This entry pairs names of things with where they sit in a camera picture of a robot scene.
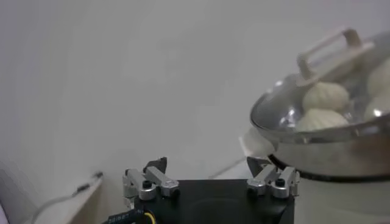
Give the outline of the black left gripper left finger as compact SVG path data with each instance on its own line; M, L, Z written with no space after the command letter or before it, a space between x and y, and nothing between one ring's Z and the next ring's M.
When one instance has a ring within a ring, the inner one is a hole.
M175 200L180 195L180 184L166 175L168 158L147 162L142 170L126 169L122 176L124 204L135 207L135 200L152 201L157 197Z

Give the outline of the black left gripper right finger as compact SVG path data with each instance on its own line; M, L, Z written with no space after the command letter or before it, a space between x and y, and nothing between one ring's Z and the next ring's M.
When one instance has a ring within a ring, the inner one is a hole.
M255 198L271 194L274 198L288 198L299 195L299 172L293 167L280 169L268 160L246 158L252 178L246 181L247 191Z

